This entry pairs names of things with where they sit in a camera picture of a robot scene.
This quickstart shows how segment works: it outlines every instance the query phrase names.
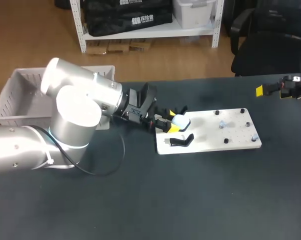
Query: white mounting plate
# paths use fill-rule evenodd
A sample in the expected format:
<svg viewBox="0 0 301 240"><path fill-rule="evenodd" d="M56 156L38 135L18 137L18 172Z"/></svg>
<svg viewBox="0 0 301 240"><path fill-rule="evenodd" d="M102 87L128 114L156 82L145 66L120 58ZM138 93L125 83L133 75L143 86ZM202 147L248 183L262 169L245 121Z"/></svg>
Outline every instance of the white mounting plate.
<svg viewBox="0 0 301 240"><path fill-rule="evenodd" d="M156 128L156 144L159 154L186 154L212 151L228 151L241 149L258 149L262 146L260 139L252 141L256 128L246 108L241 113L241 108L187 112L185 116L190 118L190 125L185 132L165 133ZM226 122L226 127L220 129L220 122ZM194 134L194 140L188 147L171 146L170 138L187 139Z"/></svg>

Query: cardboard box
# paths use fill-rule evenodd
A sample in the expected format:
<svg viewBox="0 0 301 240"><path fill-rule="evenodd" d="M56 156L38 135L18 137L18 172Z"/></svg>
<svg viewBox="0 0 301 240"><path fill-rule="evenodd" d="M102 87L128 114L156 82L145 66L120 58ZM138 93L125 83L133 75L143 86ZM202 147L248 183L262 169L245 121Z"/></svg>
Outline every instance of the cardboard box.
<svg viewBox="0 0 301 240"><path fill-rule="evenodd" d="M109 40L89 40L86 42L86 52L90 55L107 54L109 42Z"/></svg>
<svg viewBox="0 0 301 240"><path fill-rule="evenodd" d="M110 52L123 52L130 51L130 39L112 39L108 44L108 51Z"/></svg>
<svg viewBox="0 0 301 240"><path fill-rule="evenodd" d="M130 41L130 49L135 51L147 51L151 48L152 38L137 38Z"/></svg>

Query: dark tabletop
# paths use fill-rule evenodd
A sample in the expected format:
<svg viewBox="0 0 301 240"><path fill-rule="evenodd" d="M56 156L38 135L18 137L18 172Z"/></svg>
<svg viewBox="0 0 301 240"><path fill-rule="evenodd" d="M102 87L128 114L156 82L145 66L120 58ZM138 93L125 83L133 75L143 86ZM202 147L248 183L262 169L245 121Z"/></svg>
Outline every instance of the dark tabletop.
<svg viewBox="0 0 301 240"><path fill-rule="evenodd" d="M279 78L154 82L163 107L247 108L262 147L158 155L153 135L120 125L126 157L110 177L0 175L0 240L301 240L301 100L255 97ZM96 132L89 146L86 161L101 172L121 157L117 131Z"/></svg>

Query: chair armrest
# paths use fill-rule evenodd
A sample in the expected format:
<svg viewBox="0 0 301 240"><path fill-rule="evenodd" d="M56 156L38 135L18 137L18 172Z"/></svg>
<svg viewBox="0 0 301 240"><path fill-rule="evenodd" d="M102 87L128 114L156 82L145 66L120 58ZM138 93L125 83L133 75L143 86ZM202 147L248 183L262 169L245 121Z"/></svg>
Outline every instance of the chair armrest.
<svg viewBox="0 0 301 240"><path fill-rule="evenodd" d="M248 8L244 10L232 23L230 28L230 48L231 52L236 55L239 51L239 40L240 40L240 32L242 30L243 25L251 19L255 8Z"/></svg>

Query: white storage box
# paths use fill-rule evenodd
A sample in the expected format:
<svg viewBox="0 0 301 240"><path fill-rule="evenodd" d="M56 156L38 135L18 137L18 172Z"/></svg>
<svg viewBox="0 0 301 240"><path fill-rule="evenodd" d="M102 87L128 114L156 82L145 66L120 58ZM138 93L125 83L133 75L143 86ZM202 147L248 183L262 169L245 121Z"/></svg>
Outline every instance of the white storage box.
<svg viewBox="0 0 301 240"><path fill-rule="evenodd" d="M84 66L114 81L114 66ZM6 126L36 125L48 128L52 116L52 99L41 92L45 67L15 69L0 93L0 124ZM96 129L109 129L109 118L103 116Z"/></svg>
<svg viewBox="0 0 301 240"><path fill-rule="evenodd" d="M183 29L206 26L216 0L173 0L174 15Z"/></svg>

